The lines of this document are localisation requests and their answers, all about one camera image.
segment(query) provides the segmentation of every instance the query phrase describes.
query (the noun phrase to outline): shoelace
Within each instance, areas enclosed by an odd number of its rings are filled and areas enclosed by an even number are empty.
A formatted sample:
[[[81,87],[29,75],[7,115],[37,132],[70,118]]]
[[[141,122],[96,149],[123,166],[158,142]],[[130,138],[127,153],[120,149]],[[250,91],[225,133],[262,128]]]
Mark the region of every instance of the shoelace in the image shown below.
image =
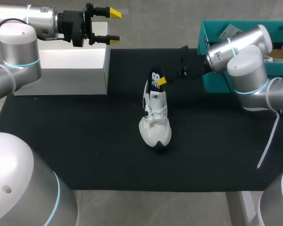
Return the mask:
[[[148,121],[149,123],[153,122],[162,122],[164,118],[164,113],[163,111],[165,110],[166,106],[164,106],[160,110],[151,110],[148,105],[146,105],[146,111],[148,112],[148,116],[145,116],[145,120]]]

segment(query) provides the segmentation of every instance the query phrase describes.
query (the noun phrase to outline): shoe tongue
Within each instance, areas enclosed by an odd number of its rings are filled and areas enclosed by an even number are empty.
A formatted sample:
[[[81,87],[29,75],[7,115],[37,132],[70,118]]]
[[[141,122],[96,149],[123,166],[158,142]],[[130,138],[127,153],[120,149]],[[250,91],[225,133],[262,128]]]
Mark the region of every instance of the shoe tongue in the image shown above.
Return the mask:
[[[150,92],[150,106],[152,110],[160,110],[164,104],[164,93],[163,92]]]

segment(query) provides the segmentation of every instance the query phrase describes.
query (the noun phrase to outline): new balance logo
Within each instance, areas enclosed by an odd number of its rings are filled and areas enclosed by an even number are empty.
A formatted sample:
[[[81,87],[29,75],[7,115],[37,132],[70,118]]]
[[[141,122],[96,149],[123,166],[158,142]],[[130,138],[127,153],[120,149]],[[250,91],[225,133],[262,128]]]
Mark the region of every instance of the new balance logo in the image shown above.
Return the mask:
[[[160,79],[159,74],[152,72],[152,85],[159,89],[158,80]]]

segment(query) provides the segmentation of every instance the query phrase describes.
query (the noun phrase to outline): black mat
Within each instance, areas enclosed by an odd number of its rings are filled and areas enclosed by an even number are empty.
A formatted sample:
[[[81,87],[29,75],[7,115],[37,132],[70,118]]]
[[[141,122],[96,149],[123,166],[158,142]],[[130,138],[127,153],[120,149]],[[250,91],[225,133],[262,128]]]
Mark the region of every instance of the black mat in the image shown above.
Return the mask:
[[[0,132],[26,141],[71,189],[263,190],[283,171],[283,118],[258,170],[274,120],[245,113],[232,95],[207,95],[201,79],[167,87],[171,144],[149,149],[138,123],[154,65],[176,73],[177,50],[113,49],[107,96],[9,96]]]

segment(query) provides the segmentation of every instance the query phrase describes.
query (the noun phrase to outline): white cable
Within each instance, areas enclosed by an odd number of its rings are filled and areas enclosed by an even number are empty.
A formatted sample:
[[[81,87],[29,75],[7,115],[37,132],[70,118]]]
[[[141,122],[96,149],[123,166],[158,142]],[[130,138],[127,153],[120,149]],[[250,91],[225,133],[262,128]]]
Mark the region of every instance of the white cable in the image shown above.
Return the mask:
[[[29,8],[31,7],[32,5],[27,5],[27,15],[26,15],[26,23],[28,24],[28,17],[29,17]]]
[[[15,80],[14,76],[12,75],[12,73],[10,72],[10,70],[7,67],[5,67],[1,64],[0,64],[0,67],[3,68],[8,73],[8,75],[11,77],[11,79],[13,81],[13,91],[12,91],[12,93],[14,93],[16,91],[16,80]]]
[[[278,122],[279,122],[279,119],[280,119],[280,114],[270,105],[270,102],[269,102],[269,89],[270,89],[271,85],[273,84],[273,82],[274,82],[275,80],[277,80],[277,79],[282,79],[282,78],[273,78],[273,79],[269,82],[269,84],[268,84],[268,86],[267,86],[267,89],[266,89],[265,98],[266,98],[267,106],[269,107],[270,110],[272,110],[273,112],[276,113],[277,117],[276,117],[276,119],[275,119],[275,123],[274,123],[273,129],[272,129],[272,132],[271,132],[271,134],[270,134],[270,136],[269,136],[269,140],[268,140],[268,142],[267,142],[267,145],[266,145],[266,147],[265,147],[265,149],[264,149],[264,152],[263,152],[263,154],[262,154],[262,156],[261,156],[261,158],[260,158],[260,161],[259,161],[259,163],[258,163],[258,165],[257,165],[257,169],[260,168],[260,166],[261,166],[261,164],[262,164],[262,162],[263,162],[263,160],[264,160],[264,158],[265,158],[265,155],[266,155],[266,153],[267,153],[267,151],[268,151],[268,149],[269,149],[269,146],[270,146],[270,144],[271,144],[271,142],[272,142],[272,140],[273,140],[273,137],[274,137],[274,134],[275,134],[275,129],[277,128],[277,125],[278,125]]]

